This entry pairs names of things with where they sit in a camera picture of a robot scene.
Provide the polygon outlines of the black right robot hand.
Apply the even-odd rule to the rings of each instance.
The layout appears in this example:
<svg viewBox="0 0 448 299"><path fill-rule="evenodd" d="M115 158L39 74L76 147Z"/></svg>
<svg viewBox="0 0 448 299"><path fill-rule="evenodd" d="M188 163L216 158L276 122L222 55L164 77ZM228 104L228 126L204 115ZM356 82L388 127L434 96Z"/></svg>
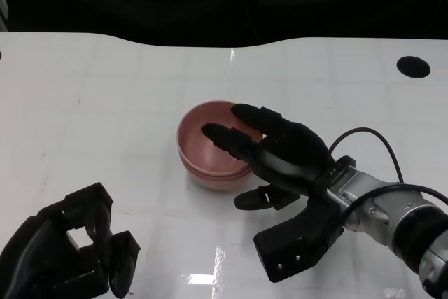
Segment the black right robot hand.
<svg viewBox="0 0 448 299"><path fill-rule="evenodd" d="M256 142L232 127L207 123L202 133L219 149L249 165L252 172L268 182L234 199L239 210L283 209L300 196L313 195L316 181L335 160L324 141L301 123L286 120L265 107L235 104L235 117L265 137Z"/></svg>

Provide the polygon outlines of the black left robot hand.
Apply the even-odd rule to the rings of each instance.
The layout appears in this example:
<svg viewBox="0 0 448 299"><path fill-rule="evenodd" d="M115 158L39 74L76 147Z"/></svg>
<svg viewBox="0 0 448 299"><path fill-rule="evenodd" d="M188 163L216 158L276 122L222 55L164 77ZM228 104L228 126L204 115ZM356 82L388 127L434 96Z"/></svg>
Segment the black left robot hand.
<svg viewBox="0 0 448 299"><path fill-rule="evenodd" d="M111 232L112 204L95 183L30 216L1 252L1 297L124 298L141 248Z"/></svg>

